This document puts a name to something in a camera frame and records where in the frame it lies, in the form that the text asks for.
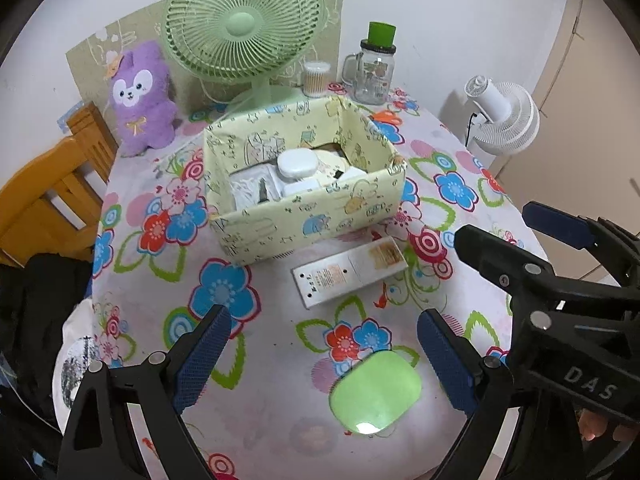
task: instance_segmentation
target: purple plush toy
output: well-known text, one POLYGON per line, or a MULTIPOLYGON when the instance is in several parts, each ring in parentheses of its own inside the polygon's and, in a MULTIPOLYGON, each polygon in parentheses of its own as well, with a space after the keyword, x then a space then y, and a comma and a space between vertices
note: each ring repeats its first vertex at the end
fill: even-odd
POLYGON ((175 139, 178 107, 168 97, 168 86, 169 67, 155 41, 124 53, 111 78, 111 102, 123 155, 137 155, 147 146, 164 148, 175 139))

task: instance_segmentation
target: table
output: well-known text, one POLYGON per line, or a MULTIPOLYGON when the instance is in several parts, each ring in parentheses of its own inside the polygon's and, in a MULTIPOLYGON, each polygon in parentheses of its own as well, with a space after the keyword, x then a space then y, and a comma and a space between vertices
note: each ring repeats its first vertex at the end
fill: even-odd
MULTIPOLYGON (((345 94, 340 84, 330 90, 345 94)), ((398 213, 372 228, 247 267, 225 259, 207 227, 202 129, 212 108, 174 143, 117 158, 95 244, 95 340, 111 366, 138 364, 191 331, 202 305, 225 304, 232 338, 185 424, 219 480, 413 479, 438 465, 464 424, 417 341, 418 314, 437 308, 481 354, 510 347, 508 298, 462 264, 453 233, 474 224, 544 257, 500 185, 402 89, 365 109, 407 158, 398 213), (290 270, 391 235, 408 269, 306 310, 290 270), (375 436, 350 434, 328 404, 332 385, 371 352, 392 349, 422 378, 422 395, 375 436)), ((140 412, 132 420, 153 478, 164 478, 140 412)))

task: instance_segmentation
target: wooden chair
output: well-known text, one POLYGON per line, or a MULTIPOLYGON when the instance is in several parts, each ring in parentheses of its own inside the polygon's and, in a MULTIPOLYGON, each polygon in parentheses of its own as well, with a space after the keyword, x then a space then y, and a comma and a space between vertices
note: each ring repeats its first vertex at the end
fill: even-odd
POLYGON ((0 190, 0 262, 24 265, 37 253, 92 260, 102 200, 79 173, 88 162, 106 183, 117 144, 93 103, 67 124, 72 136, 32 160, 0 190), (80 218, 77 229, 46 197, 57 194, 80 218))

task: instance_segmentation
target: beige door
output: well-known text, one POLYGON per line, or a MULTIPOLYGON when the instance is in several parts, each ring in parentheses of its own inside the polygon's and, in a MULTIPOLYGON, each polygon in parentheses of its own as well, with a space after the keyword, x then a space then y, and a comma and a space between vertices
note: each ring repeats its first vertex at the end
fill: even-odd
MULTIPOLYGON (((582 0, 566 57, 543 103, 540 132, 498 179, 518 208, 536 200, 640 232, 640 56, 602 0, 582 0)), ((596 266, 585 251, 539 235, 556 273, 596 266)))

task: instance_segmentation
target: silver bolt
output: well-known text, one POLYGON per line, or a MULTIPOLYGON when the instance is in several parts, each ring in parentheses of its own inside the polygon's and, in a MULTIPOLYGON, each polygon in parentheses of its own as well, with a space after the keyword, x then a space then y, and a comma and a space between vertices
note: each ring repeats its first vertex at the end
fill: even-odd
POLYGON ((102 361, 91 361, 91 363, 89 364, 89 371, 92 374, 95 374, 96 372, 99 372, 100 370, 102 370, 102 361))
POLYGON ((529 316, 529 320, 534 327, 540 330, 549 330, 551 328, 551 318, 549 314, 541 310, 533 311, 529 316))
POLYGON ((164 362, 165 358, 166 358, 166 354, 164 352, 153 352, 149 356, 148 360, 150 364, 159 365, 160 363, 164 362))
POLYGON ((500 368, 500 365, 502 364, 500 359, 492 355, 488 355, 487 357, 482 359, 482 362, 484 363, 484 366, 486 366, 487 368, 500 368))
POLYGON ((540 274, 542 269, 536 264, 527 264, 524 266, 524 270, 526 270, 529 274, 540 274))

